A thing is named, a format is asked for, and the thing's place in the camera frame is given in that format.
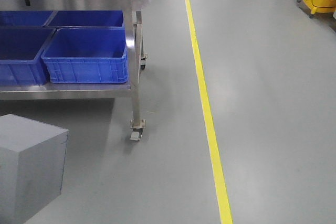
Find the blue plastic crate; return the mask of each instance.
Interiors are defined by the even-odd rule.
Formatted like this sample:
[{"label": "blue plastic crate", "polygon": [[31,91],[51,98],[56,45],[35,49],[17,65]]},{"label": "blue plastic crate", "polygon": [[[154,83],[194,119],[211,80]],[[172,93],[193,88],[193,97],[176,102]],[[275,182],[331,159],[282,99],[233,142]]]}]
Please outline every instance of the blue plastic crate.
[{"label": "blue plastic crate", "polygon": [[52,13],[52,11],[0,12],[0,26],[45,26]]},{"label": "blue plastic crate", "polygon": [[53,83],[124,83],[128,80],[123,29],[61,28],[42,59]]},{"label": "blue plastic crate", "polygon": [[0,28],[0,85],[43,85],[48,71],[41,54],[51,28]]},{"label": "blue plastic crate", "polygon": [[121,10],[59,11],[47,24],[50,27],[114,27],[124,29]]}]

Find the cart shelf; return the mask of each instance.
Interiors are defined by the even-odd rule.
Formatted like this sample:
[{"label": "cart shelf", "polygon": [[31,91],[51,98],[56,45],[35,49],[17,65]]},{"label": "cart shelf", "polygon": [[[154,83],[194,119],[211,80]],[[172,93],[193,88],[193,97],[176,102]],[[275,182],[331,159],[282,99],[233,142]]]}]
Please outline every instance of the cart shelf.
[{"label": "cart shelf", "polygon": [[133,129],[131,140],[138,141],[145,128],[140,118],[139,76],[144,69],[142,12],[151,0],[0,0],[0,11],[21,10],[122,10],[128,50],[129,82],[124,84],[53,84],[43,86],[0,86],[0,100],[93,99],[130,97]]}]

